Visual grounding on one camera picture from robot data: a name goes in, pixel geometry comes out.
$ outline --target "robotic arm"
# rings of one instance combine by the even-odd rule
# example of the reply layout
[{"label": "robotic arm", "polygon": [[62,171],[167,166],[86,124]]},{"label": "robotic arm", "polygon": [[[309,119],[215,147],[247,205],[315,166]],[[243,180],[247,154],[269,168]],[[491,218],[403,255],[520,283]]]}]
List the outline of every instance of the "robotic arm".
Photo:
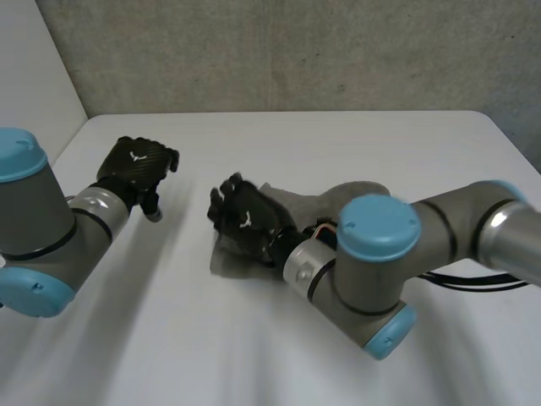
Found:
[{"label": "robotic arm", "polygon": [[97,182],[67,201],[36,138],[0,129],[0,303],[34,317],[63,311],[122,231],[134,206],[161,218],[156,193],[178,152],[123,137]]},{"label": "robotic arm", "polygon": [[[412,277],[449,288],[470,279],[541,286],[541,214],[500,181],[477,182],[413,204],[383,194],[355,198],[340,211],[334,244],[298,231],[279,202],[239,174],[221,186],[221,194],[212,190],[208,217],[223,238],[274,265],[376,359],[387,357],[416,321],[414,309],[400,300]],[[466,258],[511,275],[459,278],[432,272]]]}]

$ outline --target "blue end cap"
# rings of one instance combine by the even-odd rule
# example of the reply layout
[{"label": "blue end cap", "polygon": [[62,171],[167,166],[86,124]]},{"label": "blue end cap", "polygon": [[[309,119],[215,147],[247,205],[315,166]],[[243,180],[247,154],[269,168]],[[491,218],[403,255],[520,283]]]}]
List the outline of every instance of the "blue end cap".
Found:
[{"label": "blue end cap", "polygon": [[34,135],[24,129],[0,128],[0,183],[27,178],[47,164]]},{"label": "blue end cap", "polygon": [[417,312],[406,304],[370,338],[363,350],[377,360],[387,358],[410,332],[416,320]]},{"label": "blue end cap", "polygon": [[511,182],[507,182],[506,180],[490,180],[493,184],[498,184],[499,186],[502,186],[509,190],[510,193],[514,194],[515,197],[521,201],[522,203],[527,203],[526,196],[522,193],[520,189],[518,189],[514,184]]},{"label": "blue end cap", "polygon": [[421,221],[408,204],[388,195],[353,199],[340,212],[338,244],[352,257],[386,262],[403,257],[419,240]]},{"label": "blue end cap", "polygon": [[54,317],[75,297],[66,283],[28,268],[0,268],[0,303],[31,317]]}]

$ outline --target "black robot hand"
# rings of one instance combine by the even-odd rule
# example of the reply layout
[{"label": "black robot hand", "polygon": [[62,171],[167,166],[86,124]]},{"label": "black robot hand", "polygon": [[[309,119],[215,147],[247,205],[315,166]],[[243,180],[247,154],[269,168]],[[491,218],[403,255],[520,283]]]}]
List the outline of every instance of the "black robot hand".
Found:
[{"label": "black robot hand", "polygon": [[178,169],[178,151],[159,142],[129,137],[118,139],[97,174],[97,184],[117,194],[131,210],[141,205],[152,222],[161,219],[158,184]]},{"label": "black robot hand", "polygon": [[272,241],[278,234],[295,230],[289,212],[263,195],[253,184],[233,174],[210,192],[208,218],[218,233],[226,236],[246,255],[273,263]]}]

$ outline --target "white tabletop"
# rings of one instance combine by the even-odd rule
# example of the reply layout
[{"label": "white tabletop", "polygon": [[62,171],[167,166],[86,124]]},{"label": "white tabletop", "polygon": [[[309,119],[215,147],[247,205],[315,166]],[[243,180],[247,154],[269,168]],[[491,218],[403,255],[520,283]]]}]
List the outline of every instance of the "white tabletop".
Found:
[{"label": "white tabletop", "polygon": [[[164,220],[128,226],[57,318],[0,311],[0,404],[524,405],[541,398],[541,291],[462,294],[421,280],[418,324],[377,362],[283,283],[210,273],[210,189],[236,171],[318,194],[351,180],[415,201],[481,179],[541,208],[541,177],[475,112],[103,116],[58,158],[66,194],[93,182],[116,139],[180,151]],[[445,272],[487,273],[463,261]]]}]

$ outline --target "white wall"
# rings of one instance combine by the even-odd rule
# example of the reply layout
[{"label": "white wall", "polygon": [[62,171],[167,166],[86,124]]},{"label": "white wall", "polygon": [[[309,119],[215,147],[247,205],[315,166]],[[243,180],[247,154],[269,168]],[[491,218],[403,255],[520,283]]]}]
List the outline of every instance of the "white wall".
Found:
[{"label": "white wall", "polygon": [[86,120],[34,0],[0,0],[0,127],[28,129],[53,163]]}]

